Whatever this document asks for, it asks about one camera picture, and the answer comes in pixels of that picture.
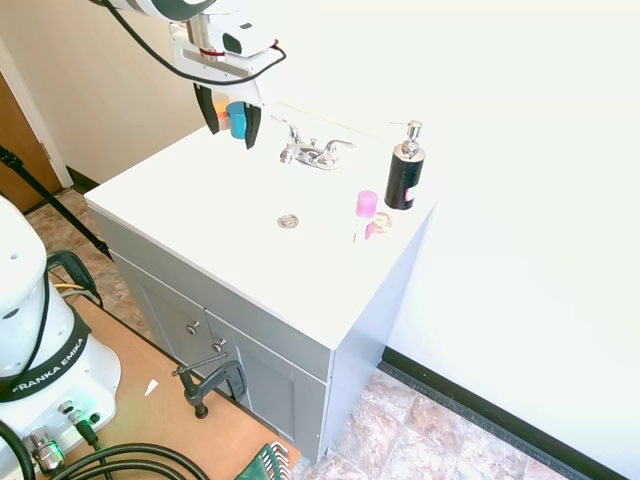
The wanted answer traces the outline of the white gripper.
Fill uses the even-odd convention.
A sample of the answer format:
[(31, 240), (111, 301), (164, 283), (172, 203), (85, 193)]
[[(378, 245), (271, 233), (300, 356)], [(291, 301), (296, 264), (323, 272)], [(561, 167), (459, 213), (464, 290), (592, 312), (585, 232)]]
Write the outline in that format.
[(212, 135), (220, 132), (220, 123), (212, 91), (215, 97), (226, 97), (231, 102), (245, 102), (245, 146), (247, 150), (253, 148), (261, 123), (262, 98), (258, 81), (247, 80), (247, 78), (258, 72), (257, 64), (233, 54), (206, 59), (205, 55), (195, 47), (180, 43), (173, 44), (172, 57), (173, 65), (180, 71), (204, 80), (217, 82), (217, 85), (202, 82), (200, 85), (194, 84), (198, 106)]

